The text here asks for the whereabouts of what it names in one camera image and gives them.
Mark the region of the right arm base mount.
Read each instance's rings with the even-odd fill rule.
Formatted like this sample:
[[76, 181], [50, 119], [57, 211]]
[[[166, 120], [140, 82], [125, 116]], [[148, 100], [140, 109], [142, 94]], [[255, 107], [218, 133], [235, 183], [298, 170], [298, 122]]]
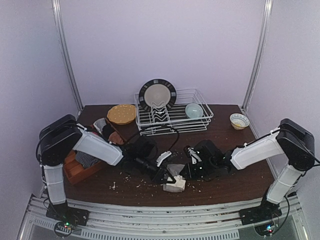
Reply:
[[276, 231], [276, 224], [274, 217], [282, 215], [279, 204], [274, 204], [267, 201], [266, 190], [260, 205], [250, 208], [241, 209], [239, 211], [239, 217], [243, 226], [249, 224], [257, 224], [254, 226], [254, 230], [261, 237], [269, 237]]

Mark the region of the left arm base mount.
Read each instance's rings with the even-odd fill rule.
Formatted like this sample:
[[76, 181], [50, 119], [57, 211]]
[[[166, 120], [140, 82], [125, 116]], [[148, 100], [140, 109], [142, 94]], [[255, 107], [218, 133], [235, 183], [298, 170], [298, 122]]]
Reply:
[[78, 226], [85, 227], [89, 220], [88, 210], [70, 207], [67, 200], [61, 204], [53, 204], [47, 197], [43, 201], [43, 206], [46, 208], [45, 216], [57, 221], [53, 232], [61, 239], [69, 237]]

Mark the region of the grey striped boxer underwear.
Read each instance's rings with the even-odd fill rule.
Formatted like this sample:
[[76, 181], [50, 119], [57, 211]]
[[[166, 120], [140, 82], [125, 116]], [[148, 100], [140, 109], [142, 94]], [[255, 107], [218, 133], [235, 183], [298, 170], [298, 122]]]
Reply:
[[82, 165], [84, 169], [90, 168], [97, 164], [100, 160], [85, 152], [77, 151], [75, 154], [75, 160]]

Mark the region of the grey beige sock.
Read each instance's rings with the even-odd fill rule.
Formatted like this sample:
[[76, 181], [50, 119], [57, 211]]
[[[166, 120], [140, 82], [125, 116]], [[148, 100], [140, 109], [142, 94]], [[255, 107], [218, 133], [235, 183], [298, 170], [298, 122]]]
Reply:
[[184, 168], [183, 164], [168, 164], [167, 170], [173, 176], [175, 183], [166, 183], [162, 186], [163, 191], [169, 193], [182, 193], [185, 190], [186, 180], [180, 172]]

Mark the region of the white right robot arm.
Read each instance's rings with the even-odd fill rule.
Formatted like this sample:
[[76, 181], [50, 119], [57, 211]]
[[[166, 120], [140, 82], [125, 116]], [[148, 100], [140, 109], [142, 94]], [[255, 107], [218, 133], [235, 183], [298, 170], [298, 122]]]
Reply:
[[213, 174], [228, 174], [232, 167], [243, 170], [257, 162], [285, 155], [287, 163], [276, 180], [265, 192], [262, 209], [276, 208], [301, 176], [315, 166], [315, 139], [311, 132], [289, 118], [268, 134], [222, 152], [208, 139], [194, 147], [186, 146], [185, 154], [191, 162], [184, 165], [180, 175], [186, 180], [198, 180]]

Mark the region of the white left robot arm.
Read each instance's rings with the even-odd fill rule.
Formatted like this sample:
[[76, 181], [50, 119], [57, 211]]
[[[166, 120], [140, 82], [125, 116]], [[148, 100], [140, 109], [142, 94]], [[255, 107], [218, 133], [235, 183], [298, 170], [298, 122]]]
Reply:
[[71, 114], [40, 131], [35, 155], [42, 168], [49, 202], [53, 206], [67, 206], [63, 168], [69, 154], [75, 155], [75, 161], [83, 170], [99, 162], [117, 166], [127, 161], [147, 172], [154, 183], [176, 183], [176, 178], [162, 166], [163, 161], [172, 154], [170, 150], [154, 159], [151, 154], [157, 152], [157, 144], [140, 132], [123, 143], [116, 143], [112, 137], [119, 137], [119, 134], [106, 120], [100, 118], [93, 126], [84, 126]]

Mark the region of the brown wooden organizer box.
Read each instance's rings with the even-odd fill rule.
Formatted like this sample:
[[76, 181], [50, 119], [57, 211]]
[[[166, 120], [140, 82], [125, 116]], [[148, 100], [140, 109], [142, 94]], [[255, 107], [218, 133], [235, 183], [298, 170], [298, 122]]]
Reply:
[[[106, 117], [96, 120], [91, 127], [94, 127], [112, 143], [124, 144], [124, 139]], [[104, 161], [96, 157], [72, 150], [64, 159], [63, 171], [69, 183], [74, 186], [106, 166]]]

